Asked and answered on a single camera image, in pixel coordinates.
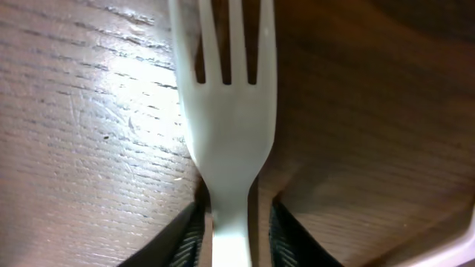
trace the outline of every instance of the fork head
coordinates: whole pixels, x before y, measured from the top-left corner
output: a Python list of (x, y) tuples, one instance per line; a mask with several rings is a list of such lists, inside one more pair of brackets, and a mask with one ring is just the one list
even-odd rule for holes
[(199, 0), (206, 83), (199, 84), (178, 0), (169, 0), (185, 140), (209, 187), (247, 192), (274, 142), (277, 62), (273, 0), (261, 0), (258, 73), (250, 85), (241, 0), (229, 0), (232, 83), (223, 84), (211, 0)]

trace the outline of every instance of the fork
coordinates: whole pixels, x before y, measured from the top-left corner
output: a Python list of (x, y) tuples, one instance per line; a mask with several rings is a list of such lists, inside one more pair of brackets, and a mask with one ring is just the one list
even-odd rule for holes
[(273, 0), (261, 0), (257, 83), (247, 78), (242, 0), (229, 0), (232, 83), (223, 84), (211, 0), (199, 0), (206, 83), (199, 84), (178, 0), (168, 1), (185, 141), (208, 187), (214, 267), (251, 266), (248, 195), (275, 134), (277, 59)]

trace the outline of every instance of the plastic utensil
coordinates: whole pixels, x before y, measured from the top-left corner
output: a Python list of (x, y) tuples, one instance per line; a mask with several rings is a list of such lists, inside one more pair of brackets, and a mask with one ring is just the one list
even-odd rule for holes
[(257, 84), (247, 79), (241, 0), (229, 1), (232, 84), (222, 81), (211, 0), (199, 0), (206, 83), (198, 84), (178, 0), (168, 1), (185, 140), (208, 187), (214, 267), (251, 266), (249, 188), (274, 142), (277, 65), (273, 0), (261, 0)]
[(456, 267), (475, 259), (475, 207), (467, 231), (448, 243), (397, 264), (395, 267)]

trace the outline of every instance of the wooden table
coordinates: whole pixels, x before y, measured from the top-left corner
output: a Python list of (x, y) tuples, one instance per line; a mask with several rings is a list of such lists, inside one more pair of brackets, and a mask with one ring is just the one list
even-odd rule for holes
[[(276, 0), (259, 266), (270, 266), (267, 217), (282, 188), (346, 266), (449, 234), (444, 223), (473, 204), (475, 4), (420, 3)], [(246, 3), (248, 29), (256, 7)], [(0, 14), (0, 266), (114, 266), (192, 201), (197, 181), (167, 1), (0, 0)]]

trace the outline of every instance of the brown wooden surface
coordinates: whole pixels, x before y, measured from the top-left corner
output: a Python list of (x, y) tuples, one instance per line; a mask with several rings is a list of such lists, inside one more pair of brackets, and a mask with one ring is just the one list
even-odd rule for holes
[[(0, 0), (0, 266), (113, 266), (192, 201), (166, 2)], [(472, 203), (475, 4), (417, 3), (276, 1), (260, 266), (284, 187), (284, 203), (346, 266)], [(196, 41), (196, 24), (190, 33)]]

